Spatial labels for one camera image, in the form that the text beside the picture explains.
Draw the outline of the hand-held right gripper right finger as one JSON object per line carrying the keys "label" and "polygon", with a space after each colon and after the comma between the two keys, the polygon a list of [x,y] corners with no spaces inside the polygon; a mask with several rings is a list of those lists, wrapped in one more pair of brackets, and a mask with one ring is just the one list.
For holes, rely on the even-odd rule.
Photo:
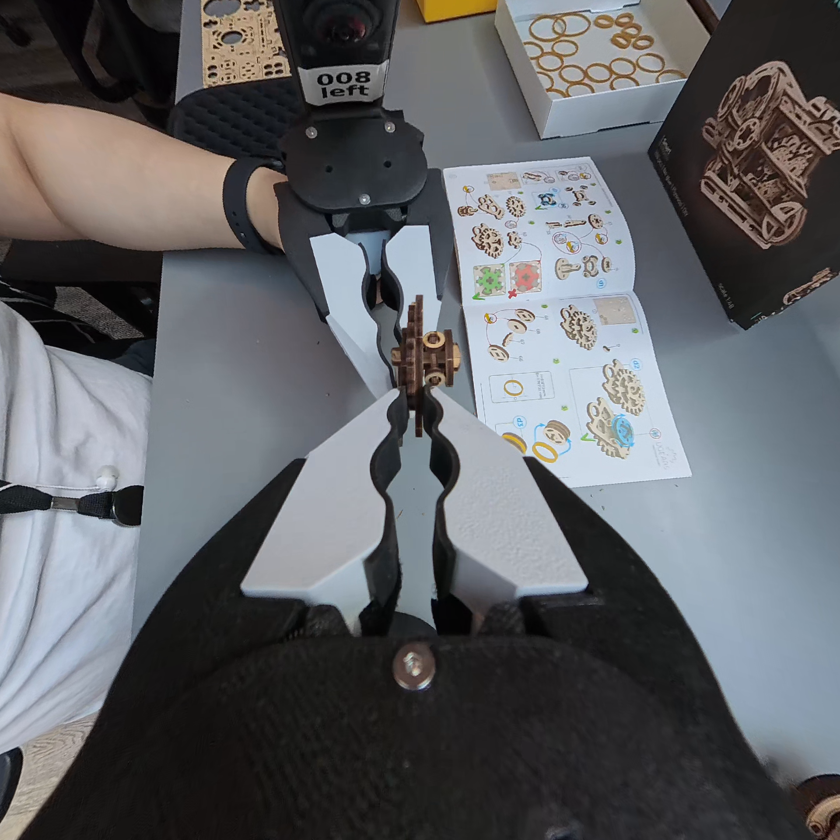
{"label": "hand-held right gripper right finger", "polygon": [[442,486],[433,540],[437,634],[546,635],[522,599],[577,596],[588,581],[529,462],[441,388],[426,389],[423,425]]}

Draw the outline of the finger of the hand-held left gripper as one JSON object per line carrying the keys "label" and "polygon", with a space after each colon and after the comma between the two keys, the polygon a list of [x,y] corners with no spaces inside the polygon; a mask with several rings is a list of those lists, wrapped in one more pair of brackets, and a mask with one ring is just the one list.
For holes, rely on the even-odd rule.
{"label": "finger of the hand-held left gripper", "polygon": [[386,231],[310,238],[329,310],[327,324],[376,400],[394,386],[391,348],[399,339],[394,310],[381,307],[374,318],[368,309],[366,283],[370,269],[365,247],[382,248],[389,238]]}
{"label": "finger of the hand-held left gripper", "polygon": [[384,245],[381,260],[383,298],[397,312],[397,324],[407,325],[407,308],[423,297],[423,327],[436,329],[441,309],[429,228],[406,225]]}

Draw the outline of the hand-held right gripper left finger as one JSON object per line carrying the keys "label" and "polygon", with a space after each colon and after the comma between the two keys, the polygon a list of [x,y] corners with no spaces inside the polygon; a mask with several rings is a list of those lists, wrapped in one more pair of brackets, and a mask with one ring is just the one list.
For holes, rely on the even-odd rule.
{"label": "hand-held right gripper left finger", "polygon": [[403,434],[404,391],[394,389],[313,449],[243,594],[336,606],[355,634],[386,633],[402,579],[387,490]]}

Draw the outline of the wooden gear assembly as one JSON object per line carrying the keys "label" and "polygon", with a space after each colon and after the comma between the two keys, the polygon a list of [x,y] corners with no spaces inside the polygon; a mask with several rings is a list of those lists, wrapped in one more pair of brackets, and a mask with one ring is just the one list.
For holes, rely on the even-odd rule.
{"label": "wooden gear assembly", "polygon": [[459,346],[450,329],[424,330],[424,297],[417,295],[408,306],[401,342],[392,349],[392,365],[396,384],[405,390],[408,408],[414,412],[418,438],[424,434],[425,387],[453,386],[460,364]]}

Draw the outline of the person's left forearm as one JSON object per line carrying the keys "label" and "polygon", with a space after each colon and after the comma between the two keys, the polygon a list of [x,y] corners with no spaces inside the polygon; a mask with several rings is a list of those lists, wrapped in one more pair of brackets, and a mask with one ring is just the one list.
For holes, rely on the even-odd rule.
{"label": "person's left forearm", "polygon": [[1,236],[236,248],[231,160],[111,114],[1,95]]}

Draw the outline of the laser-cut wooden parts sheet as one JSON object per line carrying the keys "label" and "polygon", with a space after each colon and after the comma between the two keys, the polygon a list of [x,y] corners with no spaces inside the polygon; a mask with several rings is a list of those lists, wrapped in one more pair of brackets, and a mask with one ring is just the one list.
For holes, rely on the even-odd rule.
{"label": "laser-cut wooden parts sheet", "polygon": [[291,75],[271,1],[203,2],[202,27],[205,88]]}

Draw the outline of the black model kit box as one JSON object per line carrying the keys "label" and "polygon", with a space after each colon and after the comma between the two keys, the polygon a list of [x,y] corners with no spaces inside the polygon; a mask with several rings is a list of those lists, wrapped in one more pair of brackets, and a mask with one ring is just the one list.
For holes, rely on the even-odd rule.
{"label": "black model kit box", "polygon": [[648,154],[742,329],[837,277],[838,2],[730,2]]}

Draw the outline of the person's left hand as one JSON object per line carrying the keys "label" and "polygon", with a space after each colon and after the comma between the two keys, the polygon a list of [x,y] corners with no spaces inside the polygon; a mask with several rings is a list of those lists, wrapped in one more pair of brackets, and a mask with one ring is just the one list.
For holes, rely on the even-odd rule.
{"label": "person's left hand", "polygon": [[275,187],[287,178],[265,166],[250,176],[246,191],[248,218],[259,236],[272,247],[282,249],[278,227],[279,209]]}

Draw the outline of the black wristband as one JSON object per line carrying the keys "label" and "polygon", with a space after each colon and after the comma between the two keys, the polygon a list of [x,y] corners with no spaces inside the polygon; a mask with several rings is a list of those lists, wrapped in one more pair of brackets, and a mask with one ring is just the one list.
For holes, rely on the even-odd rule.
{"label": "black wristband", "polygon": [[282,253],[282,248],[265,241],[251,222],[247,209],[247,188],[252,174],[258,168],[282,174],[283,165],[273,157],[244,157],[233,160],[227,168],[223,185],[224,213],[237,241],[252,253],[266,256]]}

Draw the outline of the illustrated instruction booklet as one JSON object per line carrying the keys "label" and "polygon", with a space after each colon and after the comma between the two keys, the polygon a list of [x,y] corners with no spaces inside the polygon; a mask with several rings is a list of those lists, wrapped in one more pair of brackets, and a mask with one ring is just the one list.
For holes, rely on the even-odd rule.
{"label": "illustrated instruction booklet", "polygon": [[594,162],[454,167],[444,184],[479,419],[569,487],[689,477]]}

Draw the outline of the yellow plastic bin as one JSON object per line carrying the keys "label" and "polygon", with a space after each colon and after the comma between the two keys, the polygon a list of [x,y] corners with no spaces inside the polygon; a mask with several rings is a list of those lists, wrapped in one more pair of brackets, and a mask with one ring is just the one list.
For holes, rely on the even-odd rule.
{"label": "yellow plastic bin", "polygon": [[426,24],[494,13],[497,0],[417,0],[416,5]]}

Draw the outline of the white cardboard tray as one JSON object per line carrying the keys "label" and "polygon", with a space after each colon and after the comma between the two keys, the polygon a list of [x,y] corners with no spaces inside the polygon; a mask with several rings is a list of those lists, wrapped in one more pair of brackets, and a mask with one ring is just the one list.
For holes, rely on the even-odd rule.
{"label": "white cardboard tray", "polygon": [[505,1],[495,26],[542,139],[663,121],[710,38],[685,1]]}

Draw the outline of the black office chair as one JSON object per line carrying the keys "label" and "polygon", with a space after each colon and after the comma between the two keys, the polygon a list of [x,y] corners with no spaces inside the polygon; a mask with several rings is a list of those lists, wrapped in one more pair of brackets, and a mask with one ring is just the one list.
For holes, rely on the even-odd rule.
{"label": "black office chair", "polygon": [[182,2],[2,2],[2,91],[92,103],[162,127],[175,99]]}

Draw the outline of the white shirt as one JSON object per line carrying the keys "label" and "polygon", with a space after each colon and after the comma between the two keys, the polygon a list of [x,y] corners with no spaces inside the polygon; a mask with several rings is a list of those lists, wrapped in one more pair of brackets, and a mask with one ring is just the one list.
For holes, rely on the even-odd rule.
{"label": "white shirt", "polygon": [[[81,497],[144,483],[151,378],[46,346],[1,306],[1,474]],[[139,528],[2,516],[1,750],[100,708],[130,642]]]}

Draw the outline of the dark wooden wheel part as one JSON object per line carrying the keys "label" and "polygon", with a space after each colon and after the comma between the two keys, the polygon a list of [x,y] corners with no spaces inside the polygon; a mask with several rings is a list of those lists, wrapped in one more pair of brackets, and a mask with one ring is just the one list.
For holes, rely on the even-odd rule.
{"label": "dark wooden wheel part", "polygon": [[814,839],[839,839],[839,774],[815,775],[792,790],[792,801]]}

